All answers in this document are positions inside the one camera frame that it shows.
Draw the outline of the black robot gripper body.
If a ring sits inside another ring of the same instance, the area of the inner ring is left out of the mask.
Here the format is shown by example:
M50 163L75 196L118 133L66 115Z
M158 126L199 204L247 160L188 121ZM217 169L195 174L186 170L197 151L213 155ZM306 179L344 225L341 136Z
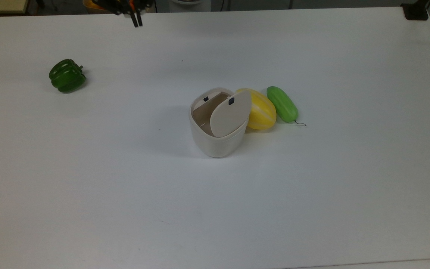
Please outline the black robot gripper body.
M119 11L127 11L129 8L142 11L152 7L152 0L107 0L106 3Z

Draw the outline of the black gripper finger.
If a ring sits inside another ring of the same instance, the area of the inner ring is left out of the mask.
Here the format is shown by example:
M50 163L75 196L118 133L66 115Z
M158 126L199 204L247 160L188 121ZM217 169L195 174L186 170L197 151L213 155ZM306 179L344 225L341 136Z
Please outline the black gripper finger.
M139 27L137 20L136 20L136 11L131 10L131 8L129 8L127 11L119 11L114 9L111 5L106 3L107 0L93 0L93 3L101 8L103 8L104 10L107 10L113 14L116 15L129 15L131 20L133 21L134 27Z
M142 15L155 12L154 2L136 2L136 20L138 26L142 26Z

